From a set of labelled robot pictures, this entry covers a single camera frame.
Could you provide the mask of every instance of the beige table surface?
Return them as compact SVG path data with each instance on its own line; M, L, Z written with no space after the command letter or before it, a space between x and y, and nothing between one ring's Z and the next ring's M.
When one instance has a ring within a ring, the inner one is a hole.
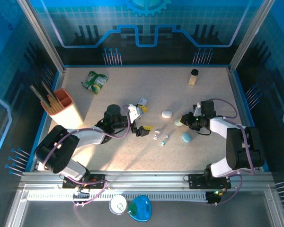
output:
M136 104L144 97L149 111L136 121L137 126L152 125L161 130L158 140L153 140L152 131L145 137L130 133L122 140L87 145L76 149L73 159L90 170L181 171L203 170L207 164L225 157L223 137L215 133L201 136L186 126L174 125L177 118L192 111L193 104L209 98L222 98L235 105L225 68L197 69L196 85L191 86L188 85L191 67L68 68L62 87L73 97L84 119L80 128L95 125L110 104ZM81 85L91 70L109 77L98 95ZM171 110L173 116L163 119L163 110ZM215 101L215 110L218 115L234 115L233 109L220 101ZM190 143L181 138L185 131L193 137Z

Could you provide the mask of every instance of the green snack bag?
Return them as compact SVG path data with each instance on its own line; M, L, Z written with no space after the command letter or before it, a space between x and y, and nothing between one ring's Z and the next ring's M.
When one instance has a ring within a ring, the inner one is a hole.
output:
M95 94L101 90L105 82L108 80L108 77L103 74L97 74L94 71L89 72L89 76L86 79L86 82L81 82L87 90L93 91Z

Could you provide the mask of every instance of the black cap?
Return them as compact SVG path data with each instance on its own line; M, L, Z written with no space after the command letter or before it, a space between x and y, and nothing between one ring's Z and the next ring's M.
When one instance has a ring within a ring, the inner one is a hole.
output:
M191 70L191 75L193 76L197 76L199 74L199 71L194 69L194 70Z

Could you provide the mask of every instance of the blue soap bar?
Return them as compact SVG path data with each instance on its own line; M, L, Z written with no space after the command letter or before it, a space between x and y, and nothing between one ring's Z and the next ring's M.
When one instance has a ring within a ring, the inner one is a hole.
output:
M189 143L192 140L192 137L187 132L184 132L182 134L182 139L184 140L185 143Z

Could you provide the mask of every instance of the pen holder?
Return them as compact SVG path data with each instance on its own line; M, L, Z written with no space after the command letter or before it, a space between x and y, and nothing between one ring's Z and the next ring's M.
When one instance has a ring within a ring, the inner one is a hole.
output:
M49 95L47 96L51 103L51 109L46 108L40 101L47 114L59 125L66 129L76 129L83 124L83 118L79 113L72 97L63 88L54 91L59 102L55 101Z

